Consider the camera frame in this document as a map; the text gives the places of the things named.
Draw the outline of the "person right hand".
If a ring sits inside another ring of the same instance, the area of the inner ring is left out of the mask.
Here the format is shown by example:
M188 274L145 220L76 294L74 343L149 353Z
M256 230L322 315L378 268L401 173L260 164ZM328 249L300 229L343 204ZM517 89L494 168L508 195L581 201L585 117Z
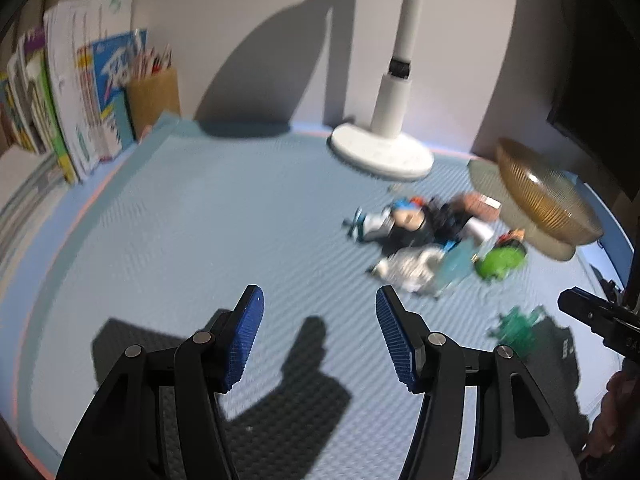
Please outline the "person right hand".
M620 410L631 394L637 378L619 370L606 384L606 393L601 401L600 414L593 422L581 458L600 458L616 447L615 434L620 426Z

